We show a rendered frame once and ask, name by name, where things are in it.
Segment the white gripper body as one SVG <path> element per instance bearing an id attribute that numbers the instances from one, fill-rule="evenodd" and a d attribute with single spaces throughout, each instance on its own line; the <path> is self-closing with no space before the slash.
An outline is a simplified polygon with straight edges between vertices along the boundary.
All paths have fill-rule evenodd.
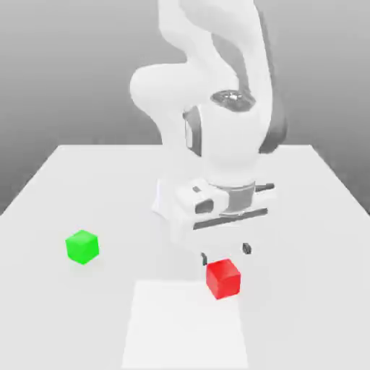
<path id="1" fill-rule="evenodd" d="M 237 216 L 222 216 L 209 220 L 197 221 L 189 234 L 189 246 L 193 249 L 212 250 L 225 249 L 242 241 L 250 231 L 257 218 L 267 216 L 268 208 L 254 208 Z"/>

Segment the small red cube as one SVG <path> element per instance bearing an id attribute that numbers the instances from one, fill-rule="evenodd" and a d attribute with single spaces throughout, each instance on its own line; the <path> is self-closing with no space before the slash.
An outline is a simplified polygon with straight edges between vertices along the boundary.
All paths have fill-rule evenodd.
<path id="1" fill-rule="evenodd" d="M 206 268 L 206 284 L 217 299 L 239 294 L 241 273 L 230 259 L 209 263 Z"/>

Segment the small green cube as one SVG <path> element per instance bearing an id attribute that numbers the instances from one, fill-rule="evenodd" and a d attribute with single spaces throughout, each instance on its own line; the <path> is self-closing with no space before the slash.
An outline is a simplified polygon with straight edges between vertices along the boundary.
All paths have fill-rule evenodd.
<path id="1" fill-rule="evenodd" d="M 99 255 L 98 237 L 80 230 L 65 240 L 68 257 L 77 263 L 87 264 Z"/>

